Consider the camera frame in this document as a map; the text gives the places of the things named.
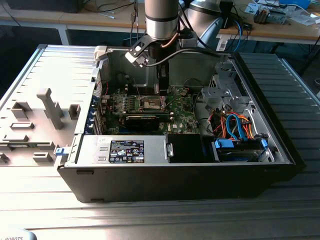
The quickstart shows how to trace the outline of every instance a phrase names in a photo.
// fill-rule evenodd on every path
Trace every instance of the red wire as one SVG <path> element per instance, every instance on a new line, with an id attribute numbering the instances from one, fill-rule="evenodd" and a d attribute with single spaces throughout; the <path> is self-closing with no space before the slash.
<path id="1" fill-rule="evenodd" d="M 104 94 L 104 95 L 107 95 L 108 90 L 109 90 L 109 84 L 108 84 L 108 83 L 106 83 L 106 91 L 105 91 L 105 94 Z"/>

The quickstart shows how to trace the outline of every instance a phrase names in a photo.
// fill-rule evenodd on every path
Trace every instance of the black cable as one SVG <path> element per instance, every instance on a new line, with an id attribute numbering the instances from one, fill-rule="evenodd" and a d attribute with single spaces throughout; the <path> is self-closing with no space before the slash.
<path id="1" fill-rule="evenodd" d="M 237 16 L 237 18 L 238 18 L 238 22 L 239 22 L 239 24 L 240 24 L 240 27 L 243 27 L 244 21 L 243 21 L 242 18 L 239 16 L 239 13 L 238 13 L 238 11 L 237 11 L 237 9 L 236 9 L 236 7 L 235 7 L 234 5 L 233 5 L 233 8 L 234 8 L 235 13 L 236 13 L 236 16 Z"/>
<path id="2" fill-rule="evenodd" d="M 184 20 L 181 18 L 180 15 L 179 15 L 178 17 L 179 17 L 179 20 L 180 20 L 180 22 L 182 23 L 183 27 L 186 28 L 187 26 L 186 26 Z"/>
<path id="3" fill-rule="evenodd" d="M 179 7 L 180 7 L 180 10 L 181 10 L 181 12 L 182 12 L 182 14 L 183 14 L 183 16 L 184 16 L 184 19 L 185 19 L 186 23 L 187 23 L 188 26 L 189 26 L 189 29 L 190 29 L 191 31 L 193 31 L 193 28 L 192 28 L 192 26 L 191 26 L 191 24 L 190 24 L 190 22 L 189 22 L 189 20 L 188 20 L 188 18 L 187 18 L 187 15 L 186 15 L 186 13 L 184 12 L 184 10 L 183 10 L 183 8 L 182 8 L 182 6 L 181 6 L 180 3 L 179 3 Z M 180 16 L 179 16 L 179 18 L 180 18 L 180 21 L 182 22 L 182 25 L 186 28 L 187 26 L 186 26 L 184 20 L 183 20 Z M 205 48 L 209 49 L 209 50 L 212 51 L 213 53 L 216 52 L 216 51 L 214 51 L 212 48 L 210 48 L 207 44 L 205 44 L 205 43 L 200 39 L 200 37 L 198 37 L 198 36 L 196 36 L 196 37 L 197 37 L 198 41 L 199 41 Z"/>
<path id="4" fill-rule="evenodd" d="M 183 86 L 186 87 L 186 83 L 190 80 L 195 80 L 196 82 L 198 82 L 199 84 L 201 84 L 202 87 L 205 87 L 205 85 L 197 78 L 194 78 L 194 77 L 189 77 L 187 78 L 184 83 L 183 83 Z"/>
<path id="5" fill-rule="evenodd" d="M 236 7 L 233 6 L 233 8 L 234 8 L 234 10 L 235 10 L 235 13 L 231 12 L 231 14 L 236 15 L 237 21 L 238 21 L 240 27 L 242 28 L 242 27 L 243 27 L 243 24 L 244 24 L 244 21 L 243 21 L 243 19 L 240 17 L 240 15 L 239 15 Z M 232 51 L 232 48 L 233 48 L 233 46 L 234 46 L 234 42 L 235 42 L 237 36 L 238 36 L 239 33 L 240 33 L 240 29 L 237 28 L 237 30 L 238 30 L 237 34 L 234 36 L 232 42 L 228 45 L 228 47 L 224 50 L 225 52 L 228 51 L 228 49 L 229 49 L 230 47 L 231 47 L 231 51 Z"/>
<path id="6" fill-rule="evenodd" d="M 104 3 L 101 4 L 100 6 L 97 6 L 97 0 L 95 0 L 95 5 L 96 5 L 96 9 L 99 10 L 100 8 L 104 7 L 104 6 L 109 6 L 109 5 L 113 5 L 113 4 L 117 4 L 120 0 L 117 0 L 115 2 L 110 2 L 110 3 Z"/>
<path id="7" fill-rule="evenodd" d="M 9 14 L 9 16 L 12 18 L 12 20 L 15 21 L 15 23 L 18 24 L 21 27 L 21 25 L 18 23 L 18 21 L 7 11 L 7 9 L 4 6 L 3 1 L 1 1 L 1 5 L 2 5 L 3 9 L 6 11 L 6 13 Z"/>
<path id="8" fill-rule="evenodd" d="M 135 15 L 136 15 L 136 40 L 138 41 L 139 39 L 139 14 L 138 14 L 138 0 L 135 0 L 135 5 L 136 5 L 136 10 L 135 10 Z"/>
<path id="9" fill-rule="evenodd" d="M 302 77 L 302 75 L 305 73 L 308 67 L 312 64 L 312 62 L 318 57 L 319 54 L 320 54 L 320 47 L 317 49 L 317 51 L 311 58 L 307 59 L 306 63 L 304 64 L 304 66 L 301 68 L 301 71 L 299 72 L 300 77 Z"/>
<path id="10" fill-rule="evenodd" d="M 132 47 L 132 31 L 134 29 L 134 23 L 131 23 L 131 29 L 130 29 L 130 47 Z"/>
<path id="11" fill-rule="evenodd" d="M 189 22 L 189 20 L 188 20 L 188 18 L 187 18 L 187 15 L 186 15 L 184 9 L 182 8 L 180 2 L 179 2 L 179 8 L 180 8 L 180 10 L 181 10 L 181 12 L 182 12 L 182 14 L 183 14 L 183 16 L 184 16 L 184 19 L 185 19 L 186 23 L 188 24 L 189 29 L 190 29 L 191 31 L 193 31 L 194 29 L 192 28 L 192 26 L 191 26 L 191 24 L 190 24 L 190 22 Z"/>
<path id="12" fill-rule="evenodd" d="M 92 1 L 92 0 L 86 0 L 86 1 L 84 1 L 83 2 L 83 5 L 86 5 L 88 2 L 90 2 L 90 1 Z"/>
<path id="13" fill-rule="evenodd" d="M 105 13 L 105 12 L 110 12 L 110 11 L 117 10 L 117 9 L 120 9 L 120 8 L 123 8 L 123 7 L 126 7 L 126 6 L 130 6 L 130 5 L 132 5 L 132 4 L 134 4 L 134 2 L 129 3 L 129 4 L 126 4 L 126 5 L 118 6 L 118 7 L 115 7 L 115 8 L 113 8 L 113 9 L 103 10 L 103 11 L 92 11 L 92 10 L 86 8 L 86 7 L 85 7 L 84 9 L 87 10 L 87 11 L 89 11 L 89 12 L 92 12 L 92 13 Z"/>
<path id="14" fill-rule="evenodd" d="M 238 30 L 237 34 L 234 36 L 234 38 L 233 38 L 232 42 L 229 44 L 229 46 L 224 50 L 225 52 L 228 51 L 228 49 L 229 49 L 230 47 L 231 47 L 231 51 L 232 51 L 232 48 L 234 47 L 234 42 L 235 42 L 237 36 L 238 36 L 239 33 L 240 33 L 240 29 L 237 28 L 237 30 Z"/>
<path id="15" fill-rule="evenodd" d="M 309 54 L 307 55 L 306 58 L 308 58 L 310 56 L 310 54 L 312 53 L 312 51 L 315 49 L 315 47 L 317 46 L 317 43 L 319 42 L 320 40 L 320 35 L 318 37 L 318 39 L 316 40 L 315 44 L 313 45 L 313 47 L 311 48 L 311 50 L 309 51 Z"/>
<path id="16" fill-rule="evenodd" d="M 320 40 L 320 35 L 318 37 L 318 39 L 316 40 L 315 44 L 313 45 L 313 47 L 311 48 L 311 51 L 309 52 L 309 54 L 306 56 L 305 58 L 305 64 L 303 65 L 303 67 L 301 68 L 299 75 L 302 77 L 302 75 L 305 73 L 305 71 L 307 70 L 307 68 L 310 66 L 310 64 L 312 64 L 312 62 L 314 61 L 314 59 L 318 56 L 318 54 L 320 53 L 320 48 L 318 48 L 318 50 L 315 52 L 315 54 L 311 57 L 310 55 L 312 54 L 313 50 L 315 49 L 315 47 L 317 46 L 317 43 Z"/>
<path id="17" fill-rule="evenodd" d="M 184 49 L 180 49 L 174 53 L 172 53 L 171 55 L 167 56 L 166 58 L 162 59 L 161 61 L 158 61 L 156 63 L 153 63 L 153 64 L 146 64 L 145 66 L 146 67 L 155 67 L 155 66 L 158 66 L 170 59 L 172 59 L 175 55 L 178 55 L 180 53 L 183 53 L 183 52 L 196 52 L 196 53 L 201 53 L 201 54 L 205 54 L 205 55 L 209 55 L 209 56 L 212 56 L 212 57 L 216 57 L 216 58 L 220 58 L 220 55 L 223 54 L 223 53 L 213 53 L 213 52 L 209 52 L 207 50 L 204 50 L 203 48 L 184 48 Z"/>

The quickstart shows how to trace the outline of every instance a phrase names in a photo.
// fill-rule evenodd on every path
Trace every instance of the label sticker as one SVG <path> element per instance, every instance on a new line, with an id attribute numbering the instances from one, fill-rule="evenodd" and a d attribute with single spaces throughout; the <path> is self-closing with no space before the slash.
<path id="1" fill-rule="evenodd" d="M 137 164 L 145 162 L 145 141 L 111 141 L 109 162 L 111 164 Z"/>

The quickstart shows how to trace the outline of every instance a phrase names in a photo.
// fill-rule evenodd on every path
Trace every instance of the aluminum profile table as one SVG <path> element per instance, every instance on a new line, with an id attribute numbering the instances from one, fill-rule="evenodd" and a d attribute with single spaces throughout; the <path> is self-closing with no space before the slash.
<path id="1" fill-rule="evenodd" d="M 89 57 L 93 49 L 40 46 L 2 98 L 0 117 L 8 101 L 17 96 L 31 72 L 41 65 L 41 59 L 68 58 L 77 62 L 87 54 L 87 60 L 93 63 Z M 51 66 L 51 77 L 43 78 L 43 85 L 52 84 L 50 79 L 55 74 L 59 75 L 58 66 Z M 90 74 L 84 74 L 89 81 Z M 293 72 L 289 75 L 297 80 Z M 297 84 L 301 86 L 302 82 L 297 81 Z M 312 151 L 318 154 L 319 148 Z M 14 225 L 33 231 L 38 240 L 318 239 L 319 157 L 314 155 L 306 163 L 307 167 L 301 174 L 289 182 L 273 185 L 255 199 L 130 203 L 77 201 L 53 163 L 35 165 L 26 161 L 15 166 L 1 164 L 0 219 L 2 226 Z"/>

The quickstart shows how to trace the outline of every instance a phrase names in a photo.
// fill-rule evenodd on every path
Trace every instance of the side panel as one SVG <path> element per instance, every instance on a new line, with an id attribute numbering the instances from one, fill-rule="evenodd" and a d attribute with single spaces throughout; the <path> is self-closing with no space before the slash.
<path id="1" fill-rule="evenodd" d="M 251 198 L 297 174 L 290 165 L 60 166 L 58 172 L 83 203 Z"/>

